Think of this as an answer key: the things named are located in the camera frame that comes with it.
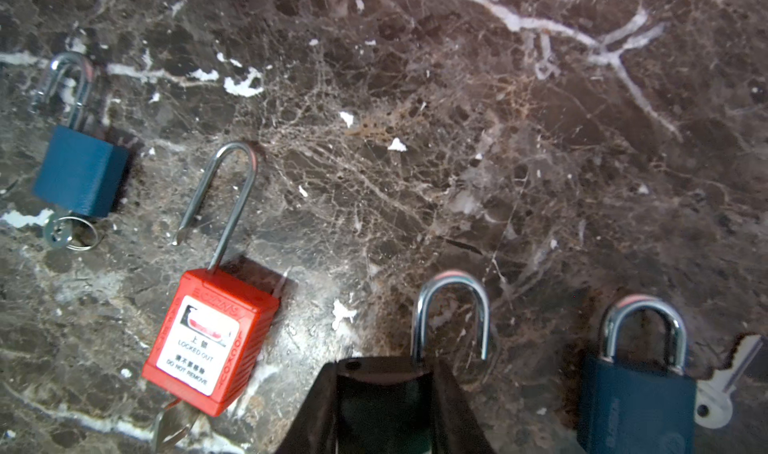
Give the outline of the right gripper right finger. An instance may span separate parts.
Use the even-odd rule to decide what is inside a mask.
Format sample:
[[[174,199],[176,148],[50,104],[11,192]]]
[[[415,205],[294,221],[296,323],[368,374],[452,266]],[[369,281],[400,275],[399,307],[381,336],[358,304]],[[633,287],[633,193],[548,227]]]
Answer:
[[[452,370],[432,362],[432,453],[494,453]]]

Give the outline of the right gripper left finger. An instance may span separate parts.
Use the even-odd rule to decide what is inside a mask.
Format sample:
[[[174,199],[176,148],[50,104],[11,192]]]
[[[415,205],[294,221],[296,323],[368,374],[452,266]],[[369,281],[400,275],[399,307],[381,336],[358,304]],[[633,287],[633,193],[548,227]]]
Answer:
[[[337,452],[337,377],[337,363],[322,367],[275,454]]]

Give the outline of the black padlock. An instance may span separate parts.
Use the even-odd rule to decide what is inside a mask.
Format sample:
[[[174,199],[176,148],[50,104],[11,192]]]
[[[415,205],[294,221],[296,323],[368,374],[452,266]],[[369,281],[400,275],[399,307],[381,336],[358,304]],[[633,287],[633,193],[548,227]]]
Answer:
[[[407,357],[358,357],[338,363],[338,453],[432,453],[432,362],[440,359],[426,354],[428,310],[435,295],[451,285],[472,291],[481,358],[488,357],[490,304],[484,286],[463,271],[434,276],[419,293]]]

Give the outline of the blue padlock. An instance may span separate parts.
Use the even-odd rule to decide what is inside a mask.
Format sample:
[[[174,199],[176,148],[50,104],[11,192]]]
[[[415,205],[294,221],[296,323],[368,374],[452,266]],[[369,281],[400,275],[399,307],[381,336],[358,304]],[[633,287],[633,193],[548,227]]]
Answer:
[[[80,72],[68,124],[52,131],[46,155],[33,186],[39,199],[75,214],[107,217],[116,200],[129,151],[80,131],[97,73],[85,56],[64,52],[49,63],[32,96],[31,111],[47,103],[65,74]]]
[[[665,367],[616,360],[620,328],[641,310],[667,325]],[[687,330],[679,312],[658,297],[628,295],[604,313],[598,353],[585,359],[577,441],[587,453],[691,453],[696,380],[685,374]]]

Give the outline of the silver key of red padlock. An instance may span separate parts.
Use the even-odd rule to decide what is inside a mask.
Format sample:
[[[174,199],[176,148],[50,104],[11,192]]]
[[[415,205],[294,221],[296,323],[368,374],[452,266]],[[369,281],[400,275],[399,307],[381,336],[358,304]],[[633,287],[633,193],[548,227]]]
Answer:
[[[199,409],[179,398],[166,405],[152,426],[153,452],[172,449],[190,433],[201,414]]]

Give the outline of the silver key of blue padlock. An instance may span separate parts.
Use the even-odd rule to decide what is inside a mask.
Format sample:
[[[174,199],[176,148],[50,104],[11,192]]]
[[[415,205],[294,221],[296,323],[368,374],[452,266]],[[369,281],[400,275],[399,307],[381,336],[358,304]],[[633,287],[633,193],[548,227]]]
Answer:
[[[760,334],[742,336],[732,350],[729,363],[715,369],[708,379],[697,381],[695,423],[707,429],[726,426],[734,412],[731,400],[738,380],[760,354],[766,342]]]

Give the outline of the red safety padlock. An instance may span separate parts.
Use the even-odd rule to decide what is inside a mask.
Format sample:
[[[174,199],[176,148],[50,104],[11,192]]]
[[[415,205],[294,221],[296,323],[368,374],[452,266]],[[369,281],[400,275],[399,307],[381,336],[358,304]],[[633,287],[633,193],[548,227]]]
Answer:
[[[280,306],[278,298],[219,269],[258,173],[258,159],[250,145],[231,142],[211,157],[173,243],[181,242],[214,174],[236,150],[249,162],[237,203],[208,267],[182,275],[142,370],[143,378],[213,417],[246,389]]]

